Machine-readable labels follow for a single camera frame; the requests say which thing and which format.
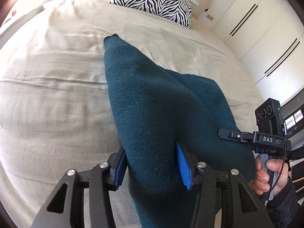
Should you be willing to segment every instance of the blue gripper pad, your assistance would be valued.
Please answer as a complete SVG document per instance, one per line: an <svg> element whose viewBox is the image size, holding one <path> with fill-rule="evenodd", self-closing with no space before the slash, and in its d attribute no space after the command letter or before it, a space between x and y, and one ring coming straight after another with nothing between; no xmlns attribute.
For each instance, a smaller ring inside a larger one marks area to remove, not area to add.
<svg viewBox="0 0 304 228"><path fill-rule="evenodd" d="M124 151L115 171L114 186L116 189L118 189L118 187L121 186L121 184L123 183L127 166L128 166L127 157L126 157L126 152Z"/></svg>
<svg viewBox="0 0 304 228"><path fill-rule="evenodd" d="M183 183L187 187L187 189L191 190L193 187L193 183L191 179L191 170L187 163L183 150L178 142L176 143L176 150L177 150L178 168L181 174L181 178L183 179Z"/></svg>

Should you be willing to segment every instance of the zebra print pillow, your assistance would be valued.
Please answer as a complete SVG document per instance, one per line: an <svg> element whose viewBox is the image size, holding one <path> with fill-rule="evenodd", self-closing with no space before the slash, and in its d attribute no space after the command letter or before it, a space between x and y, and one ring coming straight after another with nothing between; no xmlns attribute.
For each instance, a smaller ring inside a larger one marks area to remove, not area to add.
<svg viewBox="0 0 304 228"><path fill-rule="evenodd" d="M111 0L110 3L143 10L191 28L193 6L185 0Z"/></svg>

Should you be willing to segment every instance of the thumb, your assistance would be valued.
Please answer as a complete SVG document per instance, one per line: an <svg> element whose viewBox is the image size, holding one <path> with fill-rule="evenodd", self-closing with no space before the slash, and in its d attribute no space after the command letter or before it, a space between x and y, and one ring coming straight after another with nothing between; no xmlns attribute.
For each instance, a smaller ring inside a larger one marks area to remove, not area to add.
<svg viewBox="0 0 304 228"><path fill-rule="evenodd" d="M273 172L280 172L282 164L283 164L283 160L269 159L266 162L266 167Z"/></svg>

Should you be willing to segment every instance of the metal screw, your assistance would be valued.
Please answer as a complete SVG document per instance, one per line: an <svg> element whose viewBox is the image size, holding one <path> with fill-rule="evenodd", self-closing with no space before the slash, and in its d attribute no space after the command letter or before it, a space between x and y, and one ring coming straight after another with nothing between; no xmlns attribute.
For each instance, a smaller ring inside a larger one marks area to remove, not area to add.
<svg viewBox="0 0 304 228"><path fill-rule="evenodd" d="M107 168L109 166L109 163L108 162L101 162L100 164L99 164L99 167L100 168Z"/></svg>
<svg viewBox="0 0 304 228"><path fill-rule="evenodd" d="M205 168L207 166L207 164L205 162L198 162L197 166L200 168Z"/></svg>
<svg viewBox="0 0 304 228"><path fill-rule="evenodd" d="M232 169L231 174L237 176L239 174L239 171L237 169Z"/></svg>
<svg viewBox="0 0 304 228"><path fill-rule="evenodd" d="M70 169L70 170L68 170L68 171L67 171L67 173L66 173L66 174L67 174L68 176L73 176L75 173L76 173L76 171L75 171L75 170Z"/></svg>

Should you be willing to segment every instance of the hand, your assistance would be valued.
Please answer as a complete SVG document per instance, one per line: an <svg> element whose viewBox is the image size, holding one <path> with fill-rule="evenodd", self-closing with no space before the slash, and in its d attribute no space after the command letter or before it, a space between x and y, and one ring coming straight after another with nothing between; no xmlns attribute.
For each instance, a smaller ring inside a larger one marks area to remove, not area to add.
<svg viewBox="0 0 304 228"><path fill-rule="evenodd" d="M283 160L280 159L270 159L266 161L266 167L274 172L279 173L281 171ZM268 184L269 175L267 172L262 170L262 161L259 158L255 159L255 166L256 166L256 175L255 179L253 180L251 187L252 189L260 196L264 192L269 191L270 186ZM284 168L281 174L281 177L275 186L275 195L278 194L287 184L288 181L288 164L284 164Z"/></svg>

